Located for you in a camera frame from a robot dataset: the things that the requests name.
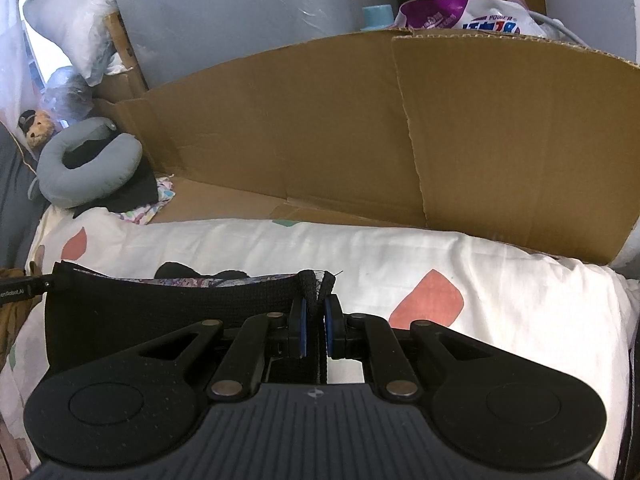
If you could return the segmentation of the black bear pattern garment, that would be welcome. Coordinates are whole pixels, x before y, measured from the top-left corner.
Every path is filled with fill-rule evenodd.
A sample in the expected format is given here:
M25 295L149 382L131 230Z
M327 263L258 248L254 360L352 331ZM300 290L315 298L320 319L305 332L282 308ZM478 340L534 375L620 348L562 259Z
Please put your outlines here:
M205 320L239 328L251 316L291 311L296 298L310 313L332 292L328 271L223 278L110 278L63 261L44 304L48 377L105 358Z

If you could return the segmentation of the brown crumpled garment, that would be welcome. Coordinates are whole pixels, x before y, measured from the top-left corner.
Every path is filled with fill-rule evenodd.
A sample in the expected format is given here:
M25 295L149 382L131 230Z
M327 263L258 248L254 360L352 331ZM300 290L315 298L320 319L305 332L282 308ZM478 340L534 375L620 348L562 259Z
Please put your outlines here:
M20 329L26 322L32 309L40 303L41 297L10 301L1 306L1 345L9 347L13 344Z

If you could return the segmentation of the cream bear print quilt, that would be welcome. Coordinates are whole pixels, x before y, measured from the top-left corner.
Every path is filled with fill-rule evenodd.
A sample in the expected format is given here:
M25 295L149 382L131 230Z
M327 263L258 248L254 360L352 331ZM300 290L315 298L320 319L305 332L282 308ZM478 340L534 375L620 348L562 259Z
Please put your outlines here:
M590 465L615 474L639 284L607 266L455 232L240 219L137 226L103 209L50 209L27 259L46 272L70 260L114 278L149 278L168 261L201 274L328 271L347 312L397 327L428 318L586 382L608 414Z

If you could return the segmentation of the grey blue pillow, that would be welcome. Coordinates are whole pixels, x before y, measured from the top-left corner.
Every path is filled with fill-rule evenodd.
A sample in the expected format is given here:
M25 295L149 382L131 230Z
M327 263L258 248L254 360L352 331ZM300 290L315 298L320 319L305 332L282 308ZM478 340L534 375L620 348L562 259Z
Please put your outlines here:
M14 137L1 126L1 266L22 268L40 220L49 206L42 197L27 196L34 174L23 160Z

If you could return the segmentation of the grey neck pillow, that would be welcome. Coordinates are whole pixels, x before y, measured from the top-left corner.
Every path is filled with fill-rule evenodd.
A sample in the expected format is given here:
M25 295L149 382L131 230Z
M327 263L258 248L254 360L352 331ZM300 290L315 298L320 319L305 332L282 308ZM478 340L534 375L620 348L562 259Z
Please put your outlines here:
M136 172L143 155L140 141L129 133L117 133L105 117L91 117L57 133L42 149L35 179L27 197L43 196L58 208L73 209L111 195ZM107 144L88 162L70 168L64 156L88 141Z

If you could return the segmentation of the black cloth under neck pillow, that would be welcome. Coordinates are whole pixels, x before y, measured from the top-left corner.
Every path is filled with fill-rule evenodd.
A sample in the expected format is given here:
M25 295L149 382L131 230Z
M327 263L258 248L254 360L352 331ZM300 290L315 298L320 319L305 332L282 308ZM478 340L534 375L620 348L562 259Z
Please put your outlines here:
M75 169L85 162L98 156L107 146L107 140L89 140L79 148L67 153L63 162L67 168ZM109 212L130 211L141 206L148 206L157 202L157 184L149 159L145 155L141 157L134 174L118 190L98 198L91 203L78 206L73 209L77 218L83 212L91 208L106 208Z

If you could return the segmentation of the small plush bear toy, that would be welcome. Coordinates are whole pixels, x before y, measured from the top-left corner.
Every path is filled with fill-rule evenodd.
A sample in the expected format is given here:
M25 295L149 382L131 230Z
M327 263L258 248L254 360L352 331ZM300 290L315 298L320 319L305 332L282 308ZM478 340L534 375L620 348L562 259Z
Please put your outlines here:
M42 148L56 131L54 121L45 110L25 110L17 125L31 150Z

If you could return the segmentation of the clear plastic bag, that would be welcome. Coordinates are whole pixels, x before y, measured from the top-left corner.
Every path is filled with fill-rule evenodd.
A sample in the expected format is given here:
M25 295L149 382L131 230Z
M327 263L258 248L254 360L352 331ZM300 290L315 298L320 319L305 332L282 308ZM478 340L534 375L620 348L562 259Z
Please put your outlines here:
M92 89L73 66L60 67L47 81L40 107L57 122L81 122L92 113Z

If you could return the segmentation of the brown cardboard box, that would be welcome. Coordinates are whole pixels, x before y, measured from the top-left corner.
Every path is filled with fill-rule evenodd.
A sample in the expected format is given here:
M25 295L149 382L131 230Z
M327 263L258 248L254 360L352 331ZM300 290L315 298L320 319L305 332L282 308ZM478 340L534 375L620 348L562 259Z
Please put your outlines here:
M639 69L489 32L358 32L96 101L175 178L160 220L457 231L624 266L639 253Z

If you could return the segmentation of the white pillow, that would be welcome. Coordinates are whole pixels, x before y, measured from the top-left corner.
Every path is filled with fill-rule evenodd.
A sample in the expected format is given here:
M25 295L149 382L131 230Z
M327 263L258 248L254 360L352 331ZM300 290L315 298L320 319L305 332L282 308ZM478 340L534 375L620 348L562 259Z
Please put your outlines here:
M26 0L29 26L56 44L90 87L99 84L115 47L105 19L118 11L116 0Z

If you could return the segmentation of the blue cap detergent bottle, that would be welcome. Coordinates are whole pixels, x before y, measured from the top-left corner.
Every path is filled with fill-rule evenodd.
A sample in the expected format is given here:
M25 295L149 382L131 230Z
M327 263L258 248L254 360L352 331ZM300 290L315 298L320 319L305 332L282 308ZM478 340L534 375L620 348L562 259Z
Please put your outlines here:
M392 26L395 21L394 9L390 4L364 6L362 15L364 19L362 32L386 29Z

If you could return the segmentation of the grey plastic wrapped appliance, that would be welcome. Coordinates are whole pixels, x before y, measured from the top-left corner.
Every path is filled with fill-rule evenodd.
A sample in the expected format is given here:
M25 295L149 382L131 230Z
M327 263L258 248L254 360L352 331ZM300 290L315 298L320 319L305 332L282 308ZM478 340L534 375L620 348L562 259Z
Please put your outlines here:
M217 64L358 32L366 6L399 0L116 0L149 88Z

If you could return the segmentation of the purple white detergent bag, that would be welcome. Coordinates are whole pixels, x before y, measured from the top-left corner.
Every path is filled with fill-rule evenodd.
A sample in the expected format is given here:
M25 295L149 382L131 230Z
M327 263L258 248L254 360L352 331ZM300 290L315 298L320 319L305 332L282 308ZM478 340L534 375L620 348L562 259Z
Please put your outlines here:
M526 6L511 0L410 0L400 6L394 26L469 29L548 39L565 37L555 26L539 23Z

